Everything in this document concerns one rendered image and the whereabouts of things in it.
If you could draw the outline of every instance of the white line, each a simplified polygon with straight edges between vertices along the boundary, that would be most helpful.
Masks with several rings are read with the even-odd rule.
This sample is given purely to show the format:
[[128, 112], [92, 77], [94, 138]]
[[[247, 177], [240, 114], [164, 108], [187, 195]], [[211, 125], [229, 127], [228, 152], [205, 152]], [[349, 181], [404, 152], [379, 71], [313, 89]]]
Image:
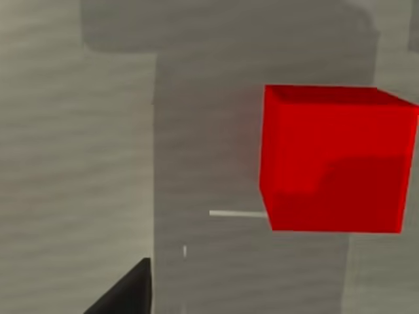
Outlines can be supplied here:
[[220, 217], [247, 217], [247, 218], [268, 218], [264, 211], [210, 211], [210, 216]]

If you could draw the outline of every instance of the short white line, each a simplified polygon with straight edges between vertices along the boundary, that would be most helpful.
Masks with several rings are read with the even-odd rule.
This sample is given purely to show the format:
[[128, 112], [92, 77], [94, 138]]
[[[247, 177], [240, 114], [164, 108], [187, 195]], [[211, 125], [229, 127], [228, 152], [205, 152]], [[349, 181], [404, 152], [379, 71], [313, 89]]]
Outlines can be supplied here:
[[264, 211], [210, 211], [210, 216], [220, 217], [247, 217], [247, 218], [268, 218]]

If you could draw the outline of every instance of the red box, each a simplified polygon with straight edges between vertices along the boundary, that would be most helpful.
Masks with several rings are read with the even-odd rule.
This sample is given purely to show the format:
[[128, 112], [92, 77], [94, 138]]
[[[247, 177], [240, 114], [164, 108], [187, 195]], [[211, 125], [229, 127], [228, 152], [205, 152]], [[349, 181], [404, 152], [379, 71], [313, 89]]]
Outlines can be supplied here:
[[417, 114], [377, 88], [266, 86], [259, 187], [272, 229], [399, 233]]

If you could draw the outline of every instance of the red cube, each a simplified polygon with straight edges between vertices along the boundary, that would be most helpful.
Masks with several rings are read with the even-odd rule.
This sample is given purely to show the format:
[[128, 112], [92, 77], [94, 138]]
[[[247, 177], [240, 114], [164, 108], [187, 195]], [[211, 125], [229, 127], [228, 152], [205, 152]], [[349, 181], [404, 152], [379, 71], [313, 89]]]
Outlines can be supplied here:
[[377, 88], [266, 86], [259, 187], [272, 229], [401, 232], [417, 114]]

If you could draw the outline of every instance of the cube's front face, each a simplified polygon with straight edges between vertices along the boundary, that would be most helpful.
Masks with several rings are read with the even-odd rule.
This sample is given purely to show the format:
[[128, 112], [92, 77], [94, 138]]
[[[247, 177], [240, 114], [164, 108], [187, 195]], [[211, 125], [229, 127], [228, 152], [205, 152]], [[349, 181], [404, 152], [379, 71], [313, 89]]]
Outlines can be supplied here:
[[400, 232], [414, 107], [373, 88], [267, 86], [264, 109], [273, 230]]

